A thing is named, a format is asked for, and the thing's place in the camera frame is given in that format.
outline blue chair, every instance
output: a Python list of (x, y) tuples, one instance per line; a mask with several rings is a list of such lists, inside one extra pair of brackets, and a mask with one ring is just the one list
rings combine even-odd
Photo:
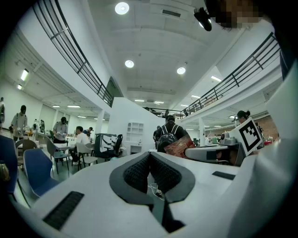
[(16, 183), (18, 181), (18, 160), (17, 160), (17, 154), (14, 146), (14, 140), (1, 136), (0, 135), (0, 160), (3, 160), (6, 167), (9, 170), (9, 176), (10, 180), (5, 182), (5, 188), (7, 193), (11, 194), (12, 197), (14, 197), (14, 190)]
[(41, 149), (26, 150), (24, 165), (29, 184), (38, 197), (58, 184), (50, 176), (53, 163)]

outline white shelving unit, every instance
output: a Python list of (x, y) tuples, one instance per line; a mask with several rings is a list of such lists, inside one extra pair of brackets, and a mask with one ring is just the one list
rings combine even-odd
[(138, 122), (129, 122), (126, 132), (126, 141), (142, 142), (144, 124)]

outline brown chair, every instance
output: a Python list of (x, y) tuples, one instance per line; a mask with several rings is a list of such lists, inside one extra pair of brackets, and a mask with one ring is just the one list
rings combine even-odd
[(18, 151), (18, 147), (20, 145), (23, 145), (23, 148), (22, 148), (22, 155), (18, 155), (17, 154), (17, 160), (18, 160), (18, 166), (22, 166), (22, 170), (24, 170), (24, 152), (26, 150), (30, 150), (30, 149), (36, 149), (37, 148), (37, 145), (34, 141), (32, 140), (29, 140), (29, 139), (21, 139), (19, 141), (17, 141), (15, 143), (15, 148), (16, 148), (16, 151)]

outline gray shirt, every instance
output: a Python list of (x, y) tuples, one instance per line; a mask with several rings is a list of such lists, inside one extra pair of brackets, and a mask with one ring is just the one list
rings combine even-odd
[(27, 126), (27, 116), (25, 114), (21, 116), (20, 113), (17, 113), (15, 114), (11, 124), (14, 126), (14, 136), (21, 137), (21, 138), (24, 137), (23, 128)]
[(62, 124), (62, 122), (58, 121), (54, 127), (53, 131), (56, 131), (55, 137), (58, 140), (65, 140), (65, 136), (68, 133), (68, 126), (66, 124)]

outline white column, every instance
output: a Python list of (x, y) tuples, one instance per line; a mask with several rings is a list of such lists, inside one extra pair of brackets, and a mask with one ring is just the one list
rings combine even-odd
[(54, 115), (54, 120), (53, 120), (52, 129), (53, 129), (54, 125), (55, 125), (56, 122), (57, 122), (57, 116), (58, 116), (58, 110), (56, 109), (56, 112), (55, 112), (55, 115)]
[(199, 117), (199, 127), (200, 127), (200, 146), (205, 146), (205, 124), (201, 117)]
[(104, 116), (104, 110), (102, 110), (100, 113), (98, 113), (97, 116), (97, 122), (96, 122), (96, 128), (95, 128), (95, 134), (98, 134), (102, 131), (102, 120)]

